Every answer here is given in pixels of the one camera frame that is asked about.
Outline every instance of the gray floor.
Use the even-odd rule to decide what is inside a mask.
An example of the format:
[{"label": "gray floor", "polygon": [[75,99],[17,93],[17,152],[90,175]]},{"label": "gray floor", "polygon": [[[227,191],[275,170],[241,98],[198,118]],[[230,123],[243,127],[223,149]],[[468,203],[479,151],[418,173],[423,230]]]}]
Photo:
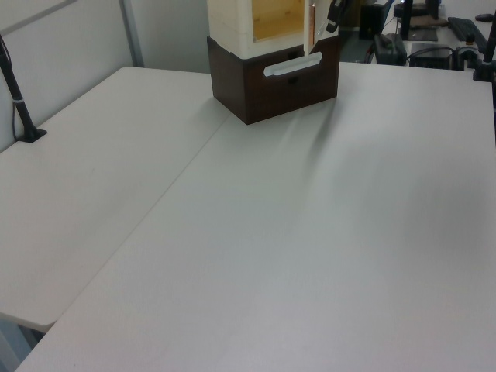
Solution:
[{"label": "gray floor", "polygon": [[341,62],[363,63],[365,53],[372,44],[372,40],[361,40],[358,31],[340,30],[341,37]]},{"label": "gray floor", "polygon": [[0,372],[16,370],[31,349],[16,324],[0,320]]}]

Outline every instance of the wooden box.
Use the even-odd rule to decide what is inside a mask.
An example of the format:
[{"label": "wooden box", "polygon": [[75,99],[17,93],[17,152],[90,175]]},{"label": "wooden box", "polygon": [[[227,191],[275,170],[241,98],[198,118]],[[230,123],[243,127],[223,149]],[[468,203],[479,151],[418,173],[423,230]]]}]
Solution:
[{"label": "wooden box", "polygon": [[242,60],[211,37],[207,42],[214,97],[246,124],[337,95],[338,36],[317,42],[312,54],[321,53],[322,59],[316,65],[272,76],[266,76],[266,68],[303,57],[303,45]]},{"label": "wooden box", "polygon": [[304,45],[326,30],[331,0],[207,0],[210,37],[242,59]]}]

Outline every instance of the black stand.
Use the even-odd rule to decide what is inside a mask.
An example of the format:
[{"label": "black stand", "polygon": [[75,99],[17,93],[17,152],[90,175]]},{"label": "black stand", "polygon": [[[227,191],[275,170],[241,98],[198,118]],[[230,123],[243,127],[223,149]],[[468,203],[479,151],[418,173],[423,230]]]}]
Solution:
[{"label": "black stand", "polygon": [[403,3],[403,13],[401,14],[401,39],[403,41],[437,41],[437,32],[435,29],[410,30],[412,7],[413,0],[405,0],[405,3]]},{"label": "black stand", "polygon": [[12,95],[12,100],[14,101],[19,117],[21,118],[22,124],[24,125],[24,136],[19,138],[19,141],[33,143],[37,139],[43,137],[47,134],[46,130],[37,129],[33,122],[31,121],[31,116],[29,115],[28,108],[22,97],[21,90],[17,85],[16,77],[14,76],[14,71],[12,70],[12,63],[9,58],[9,54],[3,43],[3,39],[0,36],[0,68],[2,69],[3,76],[9,87],[10,94]]},{"label": "black stand", "polygon": [[474,71],[475,81],[489,81],[494,80],[493,56],[494,49],[496,48],[496,19],[493,20],[489,39],[487,40],[486,53],[483,60],[477,60],[477,66]]}]

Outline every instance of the computer monitor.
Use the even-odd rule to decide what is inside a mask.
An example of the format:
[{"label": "computer monitor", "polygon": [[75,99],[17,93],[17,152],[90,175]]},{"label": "computer monitor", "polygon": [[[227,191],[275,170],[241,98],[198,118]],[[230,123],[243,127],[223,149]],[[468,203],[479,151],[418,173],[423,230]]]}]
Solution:
[{"label": "computer monitor", "polygon": [[[425,5],[429,15],[434,19],[439,18],[439,0],[425,0]],[[433,28],[410,30],[410,21],[412,18],[413,0],[405,0],[403,16],[401,17],[400,35],[403,40],[414,41],[437,41],[436,30]]]}]

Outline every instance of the white table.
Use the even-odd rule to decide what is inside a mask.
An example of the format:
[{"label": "white table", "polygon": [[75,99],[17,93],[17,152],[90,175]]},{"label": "white table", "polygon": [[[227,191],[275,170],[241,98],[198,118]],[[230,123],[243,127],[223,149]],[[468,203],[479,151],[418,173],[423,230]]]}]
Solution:
[{"label": "white table", "polygon": [[495,370],[495,223],[491,86],[341,64],[230,116],[19,372]]},{"label": "white table", "polygon": [[47,331],[228,116],[208,75],[125,68],[0,154],[0,316]]},{"label": "white table", "polygon": [[[387,21],[391,20],[394,15],[394,5],[398,4],[400,0],[396,0],[391,6],[390,12],[387,15]],[[494,14],[496,11],[496,0],[443,0],[443,12],[439,14],[440,18],[448,19],[448,17],[457,17],[471,19],[475,26],[480,30],[480,32],[487,39],[489,37],[489,32],[491,31],[491,23],[478,22],[475,20],[475,16],[478,14],[491,13]],[[396,20],[394,19],[388,23],[383,30],[383,34],[395,33],[396,32]],[[435,43],[435,44],[445,44],[448,47],[457,48],[465,46],[465,42],[459,41],[453,31],[448,27],[440,27],[437,29],[438,41],[405,41],[405,49],[407,54],[412,51],[413,43]]]}]

